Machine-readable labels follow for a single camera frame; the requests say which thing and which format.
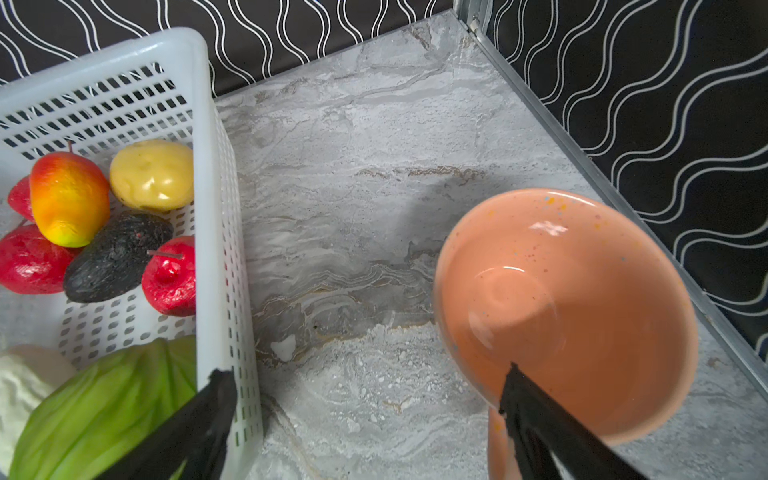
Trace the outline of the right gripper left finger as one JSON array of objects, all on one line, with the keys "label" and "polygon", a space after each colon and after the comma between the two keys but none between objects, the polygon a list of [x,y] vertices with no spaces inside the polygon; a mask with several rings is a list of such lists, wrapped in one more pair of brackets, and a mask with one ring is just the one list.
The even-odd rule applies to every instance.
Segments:
[{"label": "right gripper left finger", "polygon": [[199,393],[99,477],[219,479],[237,399],[234,374],[212,371]]}]

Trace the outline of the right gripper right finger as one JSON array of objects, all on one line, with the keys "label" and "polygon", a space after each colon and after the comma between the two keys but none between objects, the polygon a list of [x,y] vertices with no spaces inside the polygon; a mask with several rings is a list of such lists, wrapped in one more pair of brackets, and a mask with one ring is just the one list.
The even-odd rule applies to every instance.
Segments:
[{"label": "right gripper right finger", "polygon": [[560,461],[574,479],[643,479],[515,363],[506,376],[499,414],[504,418],[524,479],[560,479]]}]

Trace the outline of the red yellow mango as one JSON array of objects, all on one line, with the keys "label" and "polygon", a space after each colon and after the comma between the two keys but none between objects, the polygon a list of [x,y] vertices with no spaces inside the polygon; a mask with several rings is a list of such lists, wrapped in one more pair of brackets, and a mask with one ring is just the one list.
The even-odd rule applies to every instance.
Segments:
[{"label": "red yellow mango", "polygon": [[71,153],[41,157],[29,176],[34,220],[55,245],[82,248],[110,216],[110,184],[92,161]]}]

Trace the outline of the yellow potato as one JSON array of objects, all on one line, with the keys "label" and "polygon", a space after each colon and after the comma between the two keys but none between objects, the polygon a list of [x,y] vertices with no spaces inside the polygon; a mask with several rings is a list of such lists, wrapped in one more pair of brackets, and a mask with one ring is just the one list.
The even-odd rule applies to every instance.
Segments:
[{"label": "yellow potato", "polygon": [[126,146],[109,169],[112,193],[134,209],[168,212],[194,200],[193,150],[168,140]]}]

